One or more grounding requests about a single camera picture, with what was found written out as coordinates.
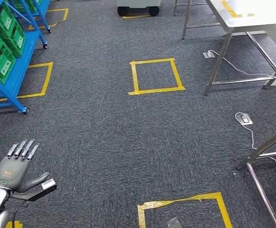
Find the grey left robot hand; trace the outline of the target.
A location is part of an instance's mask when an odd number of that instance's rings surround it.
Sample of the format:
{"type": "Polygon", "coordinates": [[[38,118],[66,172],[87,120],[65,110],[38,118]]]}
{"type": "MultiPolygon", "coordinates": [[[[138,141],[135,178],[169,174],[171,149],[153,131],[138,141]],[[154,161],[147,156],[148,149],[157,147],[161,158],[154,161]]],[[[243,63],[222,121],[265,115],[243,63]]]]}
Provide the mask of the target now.
{"type": "Polygon", "coordinates": [[[30,150],[34,141],[24,140],[19,145],[14,144],[0,162],[0,188],[24,193],[47,180],[49,176],[48,172],[37,178],[25,180],[32,158],[39,146],[35,144],[30,150]]]}

